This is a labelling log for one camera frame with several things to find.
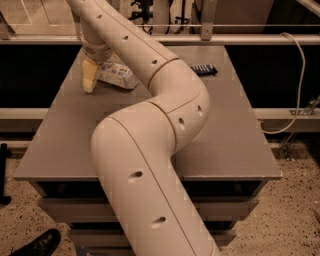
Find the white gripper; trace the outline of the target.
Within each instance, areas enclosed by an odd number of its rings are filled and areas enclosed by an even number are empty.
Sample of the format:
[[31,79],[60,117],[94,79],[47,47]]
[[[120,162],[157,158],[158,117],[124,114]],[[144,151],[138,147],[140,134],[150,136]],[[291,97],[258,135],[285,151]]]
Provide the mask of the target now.
[[97,82],[97,64],[107,61],[111,57],[112,51],[104,42],[94,43],[84,37],[81,38],[81,42],[85,55],[92,60],[84,60],[82,64],[83,89],[86,93],[92,93]]

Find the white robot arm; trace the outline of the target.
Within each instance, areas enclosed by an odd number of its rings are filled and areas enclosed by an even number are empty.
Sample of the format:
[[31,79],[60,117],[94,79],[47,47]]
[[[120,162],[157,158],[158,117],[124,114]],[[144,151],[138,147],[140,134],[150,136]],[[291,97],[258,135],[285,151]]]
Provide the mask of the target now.
[[99,181],[135,255],[221,256],[171,163],[207,121],[206,86],[106,0],[67,2],[151,93],[103,119],[91,140]]

